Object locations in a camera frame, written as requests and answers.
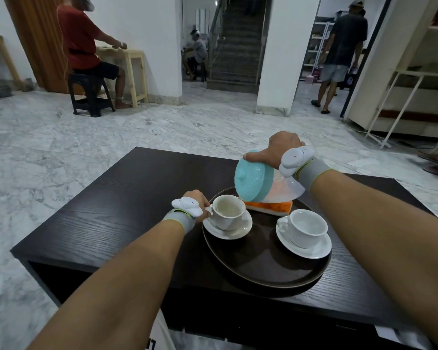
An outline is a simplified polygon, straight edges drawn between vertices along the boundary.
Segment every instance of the coffee table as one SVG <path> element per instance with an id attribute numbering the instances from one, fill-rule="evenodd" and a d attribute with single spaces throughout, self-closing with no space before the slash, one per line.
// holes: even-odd
<path id="1" fill-rule="evenodd" d="M 232 187 L 236 164 L 232 159 L 136 147 L 11 252 L 61 305 L 91 273 L 159 222 L 173 199 L 193 189 L 209 199 Z M 349 176 L 430 212 L 394 179 Z M 300 199 L 323 215 L 307 192 Z M 315 284 L 289 294 L 251 287 L 223 270 L 197 225 L 184 239 L 163 302 L 169 327 L 254 346 L 290 343 L 296 327 L 304 334 L 315 329 L 347 331 L 347 339 L 375 338 L 373 324 L 410 327 L 410 319 L 358 265 L 331 227 L 328 233 L 333 255 L 327 270 Z"/>

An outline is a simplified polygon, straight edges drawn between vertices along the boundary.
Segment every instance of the gray wristband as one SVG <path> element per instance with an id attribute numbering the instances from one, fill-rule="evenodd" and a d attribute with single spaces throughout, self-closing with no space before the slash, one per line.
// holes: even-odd
<path id="1" fill-rule="evenodd" d="M 331 169 L 332 168 L 329 168 L 321 159 L 312 158 L 295 173 L 295 177 L 306 190 L 310 190 L 315 179 L 318 178 L 321 173 Z"/>
<path id="2" fill-rule="evenodd" d="M 185 230 L 185 234 L 187 234 L 188 232 L 190 232 L 193 227 L 195 226 L 195 221 L 196 219 L 194 219 L 193 217 L 191 217 L 190 215 L 188 215 L 186 212 L 182 212 L 182 211 L 174 211 L 171 210 L 167 213 L 167 215 L 162 219 L 164 220 L 175 220 L 181 223 L 181 225 L 183 226 L 183 229 Z"/>

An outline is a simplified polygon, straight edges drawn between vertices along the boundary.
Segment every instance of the brown door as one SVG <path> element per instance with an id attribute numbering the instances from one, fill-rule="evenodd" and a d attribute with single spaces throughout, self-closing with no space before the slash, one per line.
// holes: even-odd
<path id="1" fill-rule="evenodd" d="M 68 93 L 68 62 L 57 21 L 63 0 L 5 0 L 19 39 L 40 87 Z"/>

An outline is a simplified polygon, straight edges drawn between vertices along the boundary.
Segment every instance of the white cup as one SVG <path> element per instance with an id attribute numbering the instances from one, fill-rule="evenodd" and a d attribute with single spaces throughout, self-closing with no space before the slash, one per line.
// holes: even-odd
<path id="1" fill-rule="evenodd" d="M 293 244 L 305 249 L 316 246 L 319 238 L 328 232 L 324 218 L 310 210 L 294 210 L 278 219 L 277 226 Z"/>
<path id="2" fill-rule="evenodd" d="M 245 212 L 245 203 L 233 195 L 218 196 L 212 202 L 210 222 L 219 229 L 232 231 L 240 226 Z"/>

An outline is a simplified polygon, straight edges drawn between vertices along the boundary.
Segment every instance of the marble floor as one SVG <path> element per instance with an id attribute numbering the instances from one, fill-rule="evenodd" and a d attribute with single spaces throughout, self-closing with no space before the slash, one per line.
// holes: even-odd
<path id="1" fill-rule="evenodd" d="M 308 101 L 318 87 L 299 87 L 291 116 L 271 117 L 254 114 L 256 95 L 203 85 L 184 84 L 185 105 L 142 104 L 100 118 L 73 115 L 62 94 L 0 100 L 0 350 L 24 349 L 56 311 L 9 250 L 135 146 L 240 158 L 286 129 L 335 169 L 397 179 L 438 216 L 438 177 L 421 169 L 414 152 L 381 151 L 341 122 L 343 97 L 323 116 Z M 245 348 L 173 334 L 179 349 Z"/>

